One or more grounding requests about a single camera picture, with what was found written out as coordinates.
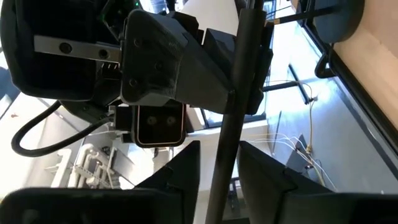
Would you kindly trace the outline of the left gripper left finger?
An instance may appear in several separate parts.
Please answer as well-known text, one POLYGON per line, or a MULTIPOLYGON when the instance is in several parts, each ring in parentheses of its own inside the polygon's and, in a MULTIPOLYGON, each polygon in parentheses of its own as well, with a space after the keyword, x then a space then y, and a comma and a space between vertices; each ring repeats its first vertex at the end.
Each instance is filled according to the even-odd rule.
POLYGON ((26 188, 0 203, 0 224, 193 224, 200 142, 131 190, 26 188))

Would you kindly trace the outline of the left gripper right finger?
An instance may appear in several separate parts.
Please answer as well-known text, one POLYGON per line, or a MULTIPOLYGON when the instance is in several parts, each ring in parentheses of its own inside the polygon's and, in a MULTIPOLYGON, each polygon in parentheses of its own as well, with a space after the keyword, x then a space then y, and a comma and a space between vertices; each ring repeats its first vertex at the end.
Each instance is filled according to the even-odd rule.
POLYGON ((251 224, 398 224, 398 195, 333 192, 246 141, 238 172, 251 224))

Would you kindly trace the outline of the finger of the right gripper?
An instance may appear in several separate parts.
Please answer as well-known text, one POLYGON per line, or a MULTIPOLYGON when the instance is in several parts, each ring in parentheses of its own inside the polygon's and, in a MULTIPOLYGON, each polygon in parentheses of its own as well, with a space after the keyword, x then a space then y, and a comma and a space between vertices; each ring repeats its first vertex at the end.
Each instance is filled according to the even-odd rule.
POLYGON ((228 114, 234 88, 221 67, 174 18, 140 9, 124 29, 121 99, 163 106, 169 100, 228 114))
MULTIPOLYGON (((256 59, 255 73, 251 83, 251 91, 246 110, 247 115, 256 114, 264 98, 262 87, 273 58, 273 51, 270 48, 273 31, 274 23, 267 22, 262 30, 259 55, 256 59)), ((208 28, 203 42, 204 50, 225 73, 228 80, 230 80, 231 75, 235 38, 236 37, 232 34, 208 28)))

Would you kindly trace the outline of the black pen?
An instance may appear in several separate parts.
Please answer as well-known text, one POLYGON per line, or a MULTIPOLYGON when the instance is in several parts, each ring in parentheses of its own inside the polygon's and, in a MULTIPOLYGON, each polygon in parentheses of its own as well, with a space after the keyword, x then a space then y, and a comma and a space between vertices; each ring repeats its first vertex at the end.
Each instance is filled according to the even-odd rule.
POLYGON ((231 81, 236 90, 232 112, 223 116, 205 224, 220 224, 237 155, 266 13, 263 0, 249 0, 241 10, 231 81))

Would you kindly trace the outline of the black aluminium table frame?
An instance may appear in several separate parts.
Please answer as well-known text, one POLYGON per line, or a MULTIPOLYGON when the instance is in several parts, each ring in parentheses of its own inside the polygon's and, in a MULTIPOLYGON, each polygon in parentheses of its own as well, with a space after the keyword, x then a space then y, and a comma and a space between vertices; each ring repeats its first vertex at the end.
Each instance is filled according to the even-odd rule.
POLYGON ((313 22, 305 31, 370 119, 382 140, 398 156, 398 58, 379 43, 364 26, 345 42, 331 46, 320 39, 313 22))

